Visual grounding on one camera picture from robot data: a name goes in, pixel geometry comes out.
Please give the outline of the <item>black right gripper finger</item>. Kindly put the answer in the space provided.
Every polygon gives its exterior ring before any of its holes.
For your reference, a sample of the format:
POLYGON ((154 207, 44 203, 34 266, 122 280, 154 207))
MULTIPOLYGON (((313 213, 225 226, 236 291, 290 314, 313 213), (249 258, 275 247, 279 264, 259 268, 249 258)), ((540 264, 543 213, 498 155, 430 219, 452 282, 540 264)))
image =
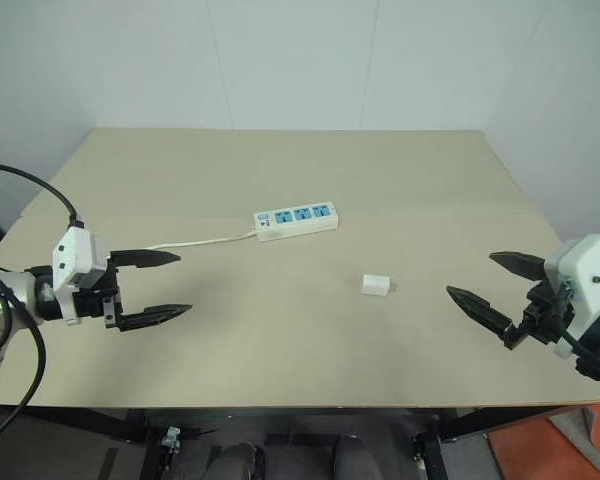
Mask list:
POLYGON ((510 273, 533 282, 547 279, 545 260, 543 258, 521 252, 494 252, 489 258, 510 273))
POLYGON ((506 348, 513 350, 524 340, 524 331, 509 317, 493 309, 488 301, 458 287, 447 286, 446 291, 469 318, 494 333, 506 348))

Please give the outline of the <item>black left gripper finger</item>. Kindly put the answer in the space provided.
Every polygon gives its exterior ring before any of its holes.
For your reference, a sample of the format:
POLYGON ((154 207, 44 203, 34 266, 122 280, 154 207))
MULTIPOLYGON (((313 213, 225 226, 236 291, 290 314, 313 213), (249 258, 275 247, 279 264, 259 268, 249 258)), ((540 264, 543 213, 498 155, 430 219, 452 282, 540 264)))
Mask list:
POLYGON ((188 304, 165 304, 145 308, 142 312, 116 316, 116 327, 121 332, 138 330, 167 322, 192 309, 188 304))
POLYGON ((179 255, 150 249, 111 251, 109 263, 115 268, 133 266, 136 268, 153 268, 181 260, 179 255))

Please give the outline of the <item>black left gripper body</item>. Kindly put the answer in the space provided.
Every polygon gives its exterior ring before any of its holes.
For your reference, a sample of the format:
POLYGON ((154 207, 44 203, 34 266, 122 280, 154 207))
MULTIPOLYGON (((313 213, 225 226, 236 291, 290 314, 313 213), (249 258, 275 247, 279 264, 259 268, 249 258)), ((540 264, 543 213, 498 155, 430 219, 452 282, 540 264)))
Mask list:
POLYGON ((109 259, 106 271, 93 286, 81 287, 73 294, 74 306, 79 318, 102 317, 106 328, 122 330, 123 308, 117 273, 117 265, 109 259))

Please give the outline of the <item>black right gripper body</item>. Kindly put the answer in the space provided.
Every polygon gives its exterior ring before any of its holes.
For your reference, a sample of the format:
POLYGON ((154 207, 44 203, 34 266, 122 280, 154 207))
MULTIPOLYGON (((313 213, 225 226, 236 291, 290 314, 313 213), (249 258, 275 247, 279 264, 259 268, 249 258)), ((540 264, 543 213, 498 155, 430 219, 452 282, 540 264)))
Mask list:
POLYGON ((530 303, 523 311, 523 321, 530 322, 529 334, 543 344, 557 344, 574 318, 572 297, 568 284, 560 286, 558 292, 548 280, 532 287, 527 293, 530 303))

